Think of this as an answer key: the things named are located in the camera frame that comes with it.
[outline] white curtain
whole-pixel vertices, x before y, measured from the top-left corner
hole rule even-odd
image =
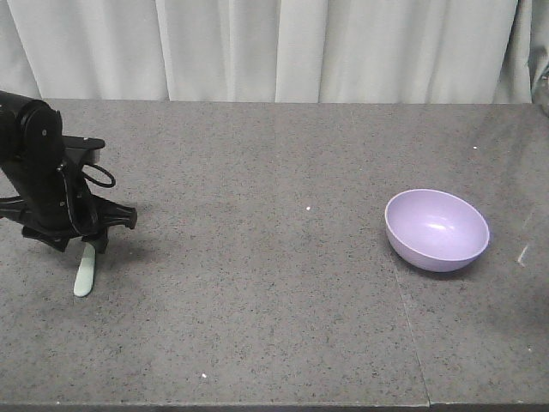
[[[548,46],[548,0],[0,0],[44,98],[529,102]]]

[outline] speckled countertop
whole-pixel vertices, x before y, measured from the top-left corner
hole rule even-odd
[[[106,140],[118,185],[93,190],[139,221],[79,299],[83,244],[0,220],[0,410],[549,408],[537,107],[50,103]],[[383,209],[416,187],[484,214],[477,262],[435,276],[395,255]]]

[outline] black cable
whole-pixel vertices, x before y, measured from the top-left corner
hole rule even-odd
[[[86,166],[90,166],[90,167],[93,167],[94,169],[97,169],[99,170],[100,172],[102,172],[107,178],[109,178],[111,180],[110,183],[103,183],[103,182],[99,182],[98,180],[92,178],[90,175],[88,175],[87,173],[85,173],[84,171],[82,171],[81,173],[84,175],[84,178],[86,180],[89,180],[90,182],[92,182],[93,184],[97,185],[97,186],[101,186],[101,187],[106,187],[107,189],[108,188],[111,188],[111,187],[114,187],[115,184],[117,183],[117,181],[114,179],[114,176],[112,176],[112,173],[110,173],[108,170],[104,169],[103,167],[99,166],[99,165],[95,165],[93,163],[86,163]]]

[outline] white speck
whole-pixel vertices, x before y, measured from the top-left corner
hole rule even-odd
[[[520,264],[523,268],[526,266],[526,264],[523,262],[524,255],[526,255],[526,251],[528,250],[529,247],[530,247],[530,244],[526,244],[526,246],[524,246],[524,249],[522,249],[521,254],[516,260],[516,262]]]

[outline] lavender bowl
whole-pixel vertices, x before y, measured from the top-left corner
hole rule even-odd
[[[477,209],[443,191],[399,193],[385,208],[387,236],[406,261],[433,272],[458,270],[488,246],[490,230]]]

